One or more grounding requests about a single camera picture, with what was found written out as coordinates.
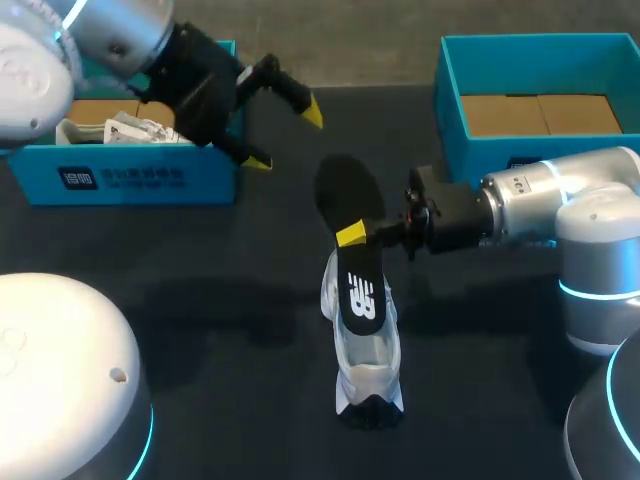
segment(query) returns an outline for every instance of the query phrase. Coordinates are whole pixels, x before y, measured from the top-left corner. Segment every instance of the black insole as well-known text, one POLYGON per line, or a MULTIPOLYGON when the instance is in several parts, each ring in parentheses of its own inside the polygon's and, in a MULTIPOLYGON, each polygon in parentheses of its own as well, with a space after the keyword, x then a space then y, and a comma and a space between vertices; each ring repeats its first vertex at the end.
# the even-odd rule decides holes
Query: black insole
MULTIPOLYGON (((384 199, 359 160, 348 155, 325 158, 315 178, 318 211, 334 235, 361 219, 382 220, 384 199)), ((356 335, 372 335, 386 316, 382 250, 379 246, 338 248, 338 293, 345 326, 356 335)))

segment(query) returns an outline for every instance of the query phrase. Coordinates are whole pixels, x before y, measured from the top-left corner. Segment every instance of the robotic arm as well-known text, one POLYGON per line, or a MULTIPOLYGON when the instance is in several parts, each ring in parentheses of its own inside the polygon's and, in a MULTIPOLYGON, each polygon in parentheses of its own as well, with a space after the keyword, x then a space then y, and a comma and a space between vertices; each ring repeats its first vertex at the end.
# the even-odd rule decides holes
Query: robotic arm
POLYGON ((246 67, 195 26, 174 20, 172 0, 8 0, 0 7, 0 148, 51 131, 86 88, 77 47, 106 67, 111 84, 175 114, 175 130, 215 144, 238 164, 270 168, 269 155, 227 133, 231 115, 259 89, 272 90, 318 128, 312 92, 267 55, 246 67), (139 91, 126 85, 149 78, 139 91))
POLYGON ((403 244, 442 253, 481 241, 556 240, 566 332, 579 349, 609 355, 640 327, 640 157, 613 148, 487 175, 478 190, 411 171, 406 213, 363 219, 340 246, 403 244))

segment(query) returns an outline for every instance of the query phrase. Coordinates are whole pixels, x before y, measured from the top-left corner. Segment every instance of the teal shoebox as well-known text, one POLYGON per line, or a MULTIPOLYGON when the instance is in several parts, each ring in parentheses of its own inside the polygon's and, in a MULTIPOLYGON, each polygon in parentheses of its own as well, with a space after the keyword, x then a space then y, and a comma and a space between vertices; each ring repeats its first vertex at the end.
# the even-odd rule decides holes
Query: teal shoebox
MULTIPOLYGON (((233 55, 235 42, 221 42, 233 55)), ((103 71, 87 62, 85 75, 103 71)), ((147 80, 132 83, 144 88, 147 80)), ((100 88, 83 100, 135 99, 100 88)), ((231 132, 243 134, 235 116, 231 132)), ((220 205, 233 203, 235 164, 213 146, 55 145, 54 135, 10 157, 9 166, 32 205, 220 205)))
POLYGON ((612 146, 640 151, 627 34, 443 37, 434 104, 453 181, 612 146))

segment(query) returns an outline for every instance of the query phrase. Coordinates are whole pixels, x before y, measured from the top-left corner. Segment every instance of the brown cardboard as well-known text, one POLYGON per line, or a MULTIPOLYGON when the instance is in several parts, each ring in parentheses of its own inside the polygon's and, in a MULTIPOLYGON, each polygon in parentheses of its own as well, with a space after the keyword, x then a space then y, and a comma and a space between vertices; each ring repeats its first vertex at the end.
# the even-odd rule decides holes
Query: brown cardboard
POLYGON ((137 100, 76 100, 67 118, 80 125, 100 125, 118 112, 134 117, 138 113, 137 100))
POLYGON ((536 97, 462 96, 474 137, 549 135, 536 97))
POLYGON ((622 133, 604 95, 539 95, 538 101, 551 135, 622 133))
POLYGON ((173 111, 165 104, 158 102, 141 103, 138 107, 138 118, 153 120, 165 127, 173 127, 175 122, 173 111))

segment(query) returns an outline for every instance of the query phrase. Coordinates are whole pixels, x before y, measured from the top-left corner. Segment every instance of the blue box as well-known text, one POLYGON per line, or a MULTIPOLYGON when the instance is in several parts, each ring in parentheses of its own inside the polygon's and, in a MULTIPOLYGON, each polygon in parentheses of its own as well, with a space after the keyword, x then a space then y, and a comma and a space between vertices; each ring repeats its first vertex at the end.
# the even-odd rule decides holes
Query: blue box
MULTIPOLYGON (((221 42, 236 55, 235 42, 221 42)), ((101 73, 85 65, 87 77, 101 73)), ((144 76, 133 79, 144 88, 144 76)), ((129 99, 101 88, 78 99, 129 99)), ((230 131, 243 135, 242 114, 230 131)), ((213 146, 54 145, 54 135, 10 157, 9 166, 31 205, 220 205, 233 203, 236 165, 213 146)))
POLYGON ((640 51, 627 34, 447 36, 434 103, 453 181, 612 146, 640 151, 640 51), (473 137, 461 96, 605 95, 621 134, 473 137))

